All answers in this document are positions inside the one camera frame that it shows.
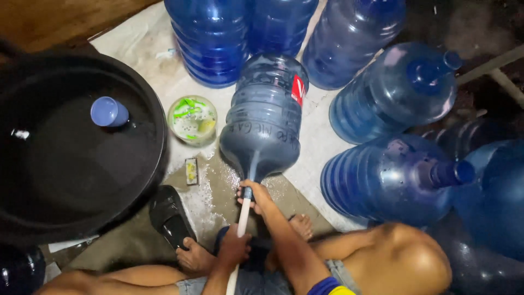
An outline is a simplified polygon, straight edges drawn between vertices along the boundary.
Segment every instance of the water gallon jug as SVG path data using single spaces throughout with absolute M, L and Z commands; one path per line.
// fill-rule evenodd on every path
M 524 140 L 484 145 L 466 160 L 475 181 L 450 190 L 464 226 L 478 243 L 524 261 Z
M 327 203 L 344 216 L 426 226 L 448 213 L 446 188 L 473 177 L 469 163 L 448 160 L 417 135 L 399 134 L 335 156 L 322 170 L 320 184 Z
M 483 145 L 516 139 L 518 136 L 515 128 L 509 124 L 479 118 L 458 122 L 447 129 L 431 130 L 422 134 L 422 137 L 435 142 L 450 159 L 460 161 Z
M 220 135 L 220 149 L 242 179 L 261 182 L 297 161 L 308 88 L 308 75 L 290 56 L 261 54 L 246 62 Z
M 473 240 L 455 212 L 428 233 L 450 261 L 453 294 L 524 294 L 524 262 L 504 257 Z
M 302 63 L 318 88 L 344 87 L 402 30 L 405 0 L 329 0 Z
M 248 46 L 264 52 L 296 56 L 319 0 L 253 0 Z
M 443 118 L 456 97 L 454 70 L 462 65 L 420 43 L 394 45 L 355 77 L 330 105 L 331 127 L 343 140 L 361 144 Z
M 189 74 L 211 88 L 233 85 L 247 60 L 244 0 L 165 0 Z

